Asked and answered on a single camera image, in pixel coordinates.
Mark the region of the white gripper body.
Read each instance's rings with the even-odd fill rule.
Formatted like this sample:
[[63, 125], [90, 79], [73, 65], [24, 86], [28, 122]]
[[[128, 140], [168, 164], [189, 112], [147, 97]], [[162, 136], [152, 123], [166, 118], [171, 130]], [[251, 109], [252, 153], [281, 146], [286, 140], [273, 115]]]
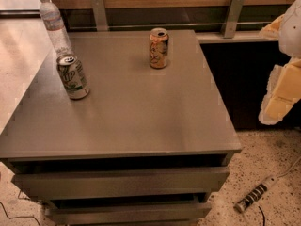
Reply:
[[279, 29], [279, 50], [289, 57], [301, 57], [301, 0], [285, 12]]

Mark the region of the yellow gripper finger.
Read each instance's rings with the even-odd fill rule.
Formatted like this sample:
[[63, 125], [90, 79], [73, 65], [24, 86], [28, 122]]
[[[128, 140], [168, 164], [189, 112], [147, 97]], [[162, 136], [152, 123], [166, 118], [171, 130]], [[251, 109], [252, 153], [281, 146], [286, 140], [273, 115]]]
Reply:
[[266, 90], [259, 121], [265, 125], [274, 125], [282, 121], [301, 99], [301, 59], [292, 58], [284, 66], [275, 65]]
[[261, 29], [259, 35], [266, 39], [277, 39], [283, 17], [284, 17], [284, 15], [280, 15], [272, 23], [263, 27]]

